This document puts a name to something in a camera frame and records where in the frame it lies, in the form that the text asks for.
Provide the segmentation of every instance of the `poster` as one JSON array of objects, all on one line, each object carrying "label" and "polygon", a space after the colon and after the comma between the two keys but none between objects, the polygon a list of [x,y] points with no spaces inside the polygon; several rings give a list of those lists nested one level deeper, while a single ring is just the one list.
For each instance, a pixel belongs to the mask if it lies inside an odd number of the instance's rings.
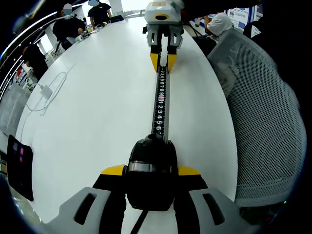
[{"label": "poster", "polygon": [[243,32],[246,24],[248,23],[249,8],[237,7],[230,9],[228,10],[228,16],[232,20],[233,26]]},{"label": "poster", "polygon": [[262,4],[255,6],[254,10],[255,10],[255,14],[254,14],[253,21],[258,21],[261,17],[263,17]]}]

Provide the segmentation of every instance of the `person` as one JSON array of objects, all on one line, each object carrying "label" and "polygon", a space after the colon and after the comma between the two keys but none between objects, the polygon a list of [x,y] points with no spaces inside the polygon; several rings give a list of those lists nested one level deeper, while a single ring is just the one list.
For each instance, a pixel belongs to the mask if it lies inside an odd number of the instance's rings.
[{"label": "person", "polygon": [[216,15],[210,20],[205,16],[205,30],[208,35],[216,42],[225,31],[233,28],[233,23],[227,14],[224,12],[217,12]]},{"label": "person", "polygon": [[93,28],[95,26],[102,24],[103,22],[111,23],[123,20],[122,16],[112,17],[111,6],[106,3],[102,3],[97,0],[98,4],[93,6],[89,12],[88,17],[90,17],[91,25]]},{"label": "person", "polygon": [[33,68],[34,75],[39,81],[48,70],[48,66],[45,63],[45,56],[40,52],[39,48],[33,44],[26,46],[22,54],[27,67]]},{"label": "person", "polygon": [[205,19],[205,31],[208,36],[193,37],[201,51],[207,56],[219,41],[219,36],[233,27],[231,19],[224,13],[218,12],[212,20],[208,16]]},{"label": "person", "polygon": [[80,20],[77,14],[65,15],[63,9],[59,9],[55,14],[58,20],[53,26],[53,33],[57,40],[61,42],[64,50],[67,50],[72,44],[66,39],[67,37],[76,38],[85,30],[85,23]]}]

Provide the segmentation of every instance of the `black cable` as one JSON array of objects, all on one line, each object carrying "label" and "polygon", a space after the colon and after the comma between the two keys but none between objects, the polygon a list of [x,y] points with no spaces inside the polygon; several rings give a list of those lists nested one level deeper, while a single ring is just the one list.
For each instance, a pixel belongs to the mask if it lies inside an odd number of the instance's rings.
[{"label": "black cable", "polygon": [[143,210],[142,213],[140,214],[140,217],[138,218],[135,226],[133,227],[132,231],[130,234],[137,234],[138,231],[140,230],[142,223],[144,219],[146,218],[146,215],[148,213],[148,210]]},{"label": "black cable", "polygon": [[197,38],[199,38],[198,35],[197,35],[197,33],[199,33],[199,32],[193,28],[193,26],[191,25],[190,22],[188,22],[188,25],[193,29],[193,31],[195,32]]}]

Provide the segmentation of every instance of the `white tabletop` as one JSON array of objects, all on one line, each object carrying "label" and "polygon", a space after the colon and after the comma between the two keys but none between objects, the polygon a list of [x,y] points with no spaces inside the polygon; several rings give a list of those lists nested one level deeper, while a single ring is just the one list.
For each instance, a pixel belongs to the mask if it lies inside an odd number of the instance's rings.
[{"label": "white tabletop", "polygon": [[[46,112],[32,112],[24,125],[24,109],[16,136],[24,126],[22,143],[34,152],[31,205],[43,222],[80,189],[92,187],[102,170],[128,164],[134,144],[151,132],[156,73],[145,25],[144,18],[114,23],[73,45],[40,80],[50,84],[75,64]],[[230,111],[207,59],[187,32],[183,38],[170,73],[169,139],[180,165],[196,168],[209,187],[234,200],[237,153]],[[34,108],[40,97],[36,87],[28,105]],[[35,109],[44,105],[42,99]],[[127,204],[122,233],[130,233],[140,213]],[[147,215],[140,233],[156,232],[177,233],[173,209]]]}]

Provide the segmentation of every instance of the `white cable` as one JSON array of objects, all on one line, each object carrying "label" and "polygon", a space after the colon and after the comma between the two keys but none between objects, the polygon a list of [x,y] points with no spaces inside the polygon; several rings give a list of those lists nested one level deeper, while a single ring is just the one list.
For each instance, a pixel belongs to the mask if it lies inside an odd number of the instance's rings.
[{"label": "white cable", "polygon": [[65,74],[65,76],[64,76],[64,78],[63,78],[63,81],[57,86],[58,91],[56,92],[56,94],[52,97],[51,101],[50,101],[45,107],[43,107],[42,109],[35,110],[35,108],[38,106],[38,104],[39,104],[40,101],[42,100],[42,97],[43,97],[43,96],[41,96],[40,100],[37,102],[37,104],[35,105],[34,109],[31,109],[31,108],[26,104],[26,107],[30,110],[30,112],[29,112],[28,115],[26,116],[25,121],[24,121],[24,124],[23,124],[23,128],[22,128],[22,130],[21,130],[21,134],[20,134],[20,141],[21,141],[21,142],[22,142],[22,136],[23,136],[24,126],[25,126],[25,123],[26,123],[27,118],[30,116],[30,114],[31,114],[32,112],[42,111],[42,110],[46,110],[46,109],[48,108],[48,106],[51,104],[51,102],[52,102],[52,101],[55,99],[55,97],[59,94],[59,91],[61,90],[61,88],[62,88],[64,82],[66,81],[66,78],[67,78],[68,73],[72,70],[72,68],[73,68],[74,66],[75,66],[75,64],[74,64],[67,72],[60,72],[60,73],[58,73],[58,75],[57,75],[57,76],[53,79],[53,81],[48,85],[48,87],[50,87],[50,85],[56,80],[56,78],[57,78],[60,74],[62,74],[62,73]]}]

